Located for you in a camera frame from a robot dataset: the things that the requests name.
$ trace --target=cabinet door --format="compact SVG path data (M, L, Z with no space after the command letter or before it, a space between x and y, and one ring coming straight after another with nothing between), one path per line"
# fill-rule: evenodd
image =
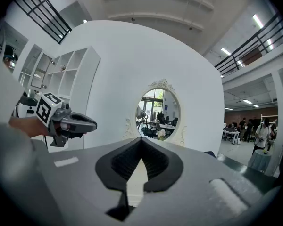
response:
M47 85L44 86L43 81L51 60L51 56L45 54L43 51L40 53L28 82L28 87L30 89L46 92Z

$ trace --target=handheld device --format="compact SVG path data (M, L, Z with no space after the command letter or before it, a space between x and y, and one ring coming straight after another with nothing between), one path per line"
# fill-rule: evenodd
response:
M81 138L84 133L97 128L94 120L72 112L68 103L52 93L41 95L36 115L48 128L49 135L53 136L50 146L64 147L69 138ZM57 124L60 124L60 129L56 129Z

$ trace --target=white tape strip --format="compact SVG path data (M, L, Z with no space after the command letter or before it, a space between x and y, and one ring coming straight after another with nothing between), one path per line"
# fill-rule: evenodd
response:
M59 167L63 167L63 166L69 165L69 164L76 163L78 161L79 161L79 159L77 157L73 157L73 158L69 158L69 159L66 159L66 160L55 161L55 165L56 165L57 168L59 168Z
M239 215L243 211L247 210L248 206L235 192L232 191L224 180L214 179L210 182L210 184L235 215Z

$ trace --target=curved white wall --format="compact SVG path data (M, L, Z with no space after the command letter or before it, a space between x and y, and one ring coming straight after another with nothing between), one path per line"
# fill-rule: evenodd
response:
M121 140L128 129L127 118L131 120L127 136L138 136L138 102L148 85L165 78L175 89L182 113L169 141L179 145L184 141L185 147L217 154L224 120L223 88L219 72L205 58L164 33L116 21L90 21L76 27L58 54L88 46L101 61L86 113L98 128L85 136L85 147Z

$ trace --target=person in white shirt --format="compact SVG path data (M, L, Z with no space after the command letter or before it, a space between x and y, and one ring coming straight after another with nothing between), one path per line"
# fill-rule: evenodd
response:
M256 135L255 135L256 140L255 140L253 154L255 150L258 150L258 149L263 150L265 148L266 141L270 138L270 133L271 133L271 129L269 126L269 119L266 118L263 121L263 124L258 126L256 130Z

